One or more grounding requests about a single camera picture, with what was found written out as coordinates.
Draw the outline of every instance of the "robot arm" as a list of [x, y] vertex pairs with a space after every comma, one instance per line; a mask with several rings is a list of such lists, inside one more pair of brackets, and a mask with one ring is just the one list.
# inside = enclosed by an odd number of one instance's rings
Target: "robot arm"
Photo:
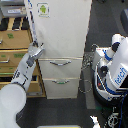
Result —
[[28, 53], [20, 61], [10, 84], [0, 90], [0, 128], [19, 128], [16, 115], [26, 104], [26, 91], [29, 88], [35, 60], [43, 52], [43, 46], [30, 45]]
[[100, 68], [101, 71], [107, 71], [111, 65], [113, 56], [115, 55], [120, 42], [124, 39], [120, 34], [115, 34], [112, 37], [112, 45], [106, 50], [103, 49], [104, 56], [100, 59]]

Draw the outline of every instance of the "robot body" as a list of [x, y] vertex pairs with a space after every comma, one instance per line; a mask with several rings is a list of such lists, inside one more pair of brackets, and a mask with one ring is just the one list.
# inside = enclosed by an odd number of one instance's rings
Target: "robot body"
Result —
[[99, 60], [96, 55], [93, 61], [94, 93], [103, 103], [115, 106], [128, 90], [128, 38], [115, 34], [111, 47], [97, 48], [96, 54], [99, 49]]

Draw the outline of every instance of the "refrigerator door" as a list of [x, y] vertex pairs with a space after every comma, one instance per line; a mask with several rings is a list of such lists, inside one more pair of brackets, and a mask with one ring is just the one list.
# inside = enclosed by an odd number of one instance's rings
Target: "refrigerator door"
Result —
[[37, 40], [45, 46], [41, 58], [83, 56], [92, 0], [30, 2], [25, 1], [25, 5], [31, 30], [30, 11], [33, 13]]

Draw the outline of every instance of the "white robot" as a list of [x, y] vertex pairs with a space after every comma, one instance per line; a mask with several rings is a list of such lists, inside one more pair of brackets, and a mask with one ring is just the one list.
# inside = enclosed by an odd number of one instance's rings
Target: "white robot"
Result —
[[40, 57], [43, 49], [43, 45], [36, 47], [34, 43], [30, 44], [11, 83], [0, 90], [0, 128], [20, 128], [16, 123], [16, 115], [26, 104], [26, 92], [36, 66], [35, 60]]
[[115, 34], [111, 47], [96, 48], [92, 69], [94, 94], [101, 102], [116, 106], [128, 91], [128, 37]]

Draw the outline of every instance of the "cabinet drawer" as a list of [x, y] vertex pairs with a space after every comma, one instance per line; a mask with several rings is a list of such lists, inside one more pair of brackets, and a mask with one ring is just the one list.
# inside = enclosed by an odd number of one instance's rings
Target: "cabinet drawer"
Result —
[[[10, 82], [0, 82], [0, 89], [4, 87], [5, 85], [9, 84]], [[29, 96], [31, 95], [42, 95], [42, 89], [39, 82], [39, 77], [37, 76], [37, 79], [35, 81], [31, 81], [29, 89], [27, 91], [27, 94]]]
[[79, 79], [44, 79], [47, 99], [77, 98]]
[[30, 39], [27, 30], [1, 31], [0, 40], [0, 49], [28, 48], [30, 44]]
[[20, 60], [27, 52], [24, 50], [0, 50], [0, 66], [18, 66]]
[[[13, 76], [17, 67], [0, 67], [0, 77]], [[37, 66], [34, 69], [33, 75], [39, 75]]]
[[41, 60], [39, 65], [43, 78], [74, 78], [80, 77], [82, 58]]

